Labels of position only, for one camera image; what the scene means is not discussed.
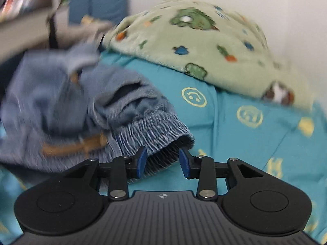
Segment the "grey cloth on chair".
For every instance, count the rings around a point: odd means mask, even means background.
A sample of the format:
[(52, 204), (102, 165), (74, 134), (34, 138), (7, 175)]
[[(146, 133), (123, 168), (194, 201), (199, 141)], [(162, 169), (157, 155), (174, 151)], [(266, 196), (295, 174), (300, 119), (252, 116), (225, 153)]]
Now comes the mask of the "grey cloth on chair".
[(96, 21), (88, 24), (59, 24), (56, 40), (59, 49), (68, 49), (80, 43), (93, 43), (99, 46), (103, 36), (114, 26), (111, 22)]

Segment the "teal smiley bed sheet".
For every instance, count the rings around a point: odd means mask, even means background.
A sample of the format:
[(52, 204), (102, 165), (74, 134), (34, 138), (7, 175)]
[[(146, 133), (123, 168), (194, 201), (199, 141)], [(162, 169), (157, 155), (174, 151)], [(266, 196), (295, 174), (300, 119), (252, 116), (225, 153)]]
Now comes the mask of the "teal smiley bed sheet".
[(319, 107), (252, 101), (118, 54), (100, 61), (142, 74), (168, 99), (193, 135), (189, 153), (215, 161), (217, 200), (196, 197), (179, 157), (129, 180), (126, 200), (108, 198), (111, 162), (59, 173), (1, 162), (1, 244), (326, 244)]

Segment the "blue folded cushion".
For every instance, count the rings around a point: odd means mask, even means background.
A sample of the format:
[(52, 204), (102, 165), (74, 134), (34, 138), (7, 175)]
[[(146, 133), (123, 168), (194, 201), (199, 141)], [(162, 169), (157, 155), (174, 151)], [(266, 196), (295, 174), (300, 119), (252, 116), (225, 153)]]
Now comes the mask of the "blue folded cushion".
[(118, 25), (128, 15), (128, 0), (69, 0), (68, 21), (79, 24), (86, 15)]

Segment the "brown drawstring belt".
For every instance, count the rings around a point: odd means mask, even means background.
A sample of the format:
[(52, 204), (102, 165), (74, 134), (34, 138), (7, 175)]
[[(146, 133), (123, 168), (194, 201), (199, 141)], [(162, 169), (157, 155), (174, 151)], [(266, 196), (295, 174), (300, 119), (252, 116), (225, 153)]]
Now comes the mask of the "brown drawstring belt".
[(78, 153), (83, 153), (87, 158), (91, 152), (105, 148), (107, 144), (106, 135), (100, 133), (69, 144), (51, 145), (44, 143), (41, 152), (48, 158), (67, 157)]

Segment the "white desk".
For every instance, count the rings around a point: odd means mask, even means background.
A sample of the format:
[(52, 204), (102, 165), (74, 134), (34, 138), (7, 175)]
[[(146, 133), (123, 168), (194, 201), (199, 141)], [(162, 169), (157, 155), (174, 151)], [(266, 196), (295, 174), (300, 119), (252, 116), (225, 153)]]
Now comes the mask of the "white desk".
[(1, 24), (1, 62), (49, 38), (49, 8)]

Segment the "green cartoon fleece blanket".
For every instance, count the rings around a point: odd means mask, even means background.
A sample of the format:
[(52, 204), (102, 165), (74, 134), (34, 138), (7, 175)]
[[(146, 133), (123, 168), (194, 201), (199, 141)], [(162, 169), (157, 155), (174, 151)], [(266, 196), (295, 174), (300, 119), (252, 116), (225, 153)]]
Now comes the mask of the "green cartoon fleece blanket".
[(291, 64), (273, 56), (261, 28), (210, 3), (163, 1), (124, 18), (105, 35), (104, 45), (230, 92), (313, 107), (313, 92)]

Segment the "blue denim jeans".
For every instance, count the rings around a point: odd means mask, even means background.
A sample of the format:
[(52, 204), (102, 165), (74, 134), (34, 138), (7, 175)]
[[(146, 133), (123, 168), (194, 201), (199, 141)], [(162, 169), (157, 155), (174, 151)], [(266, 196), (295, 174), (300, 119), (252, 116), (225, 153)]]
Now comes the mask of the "blue denim jeans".
[[(194, 138), (173, 105), (142, 74), (103, 64), (92, 44), (69, 50), (26, 52), (1, 104), (1, 162), (45, 173), (63, 172), (87, 158), (109, 163), (147, 150), (145, 174), (178, 159)], [(103, 133), (108, 144), (83, 153), (48, 158), (44, 143), (62, 145)]]

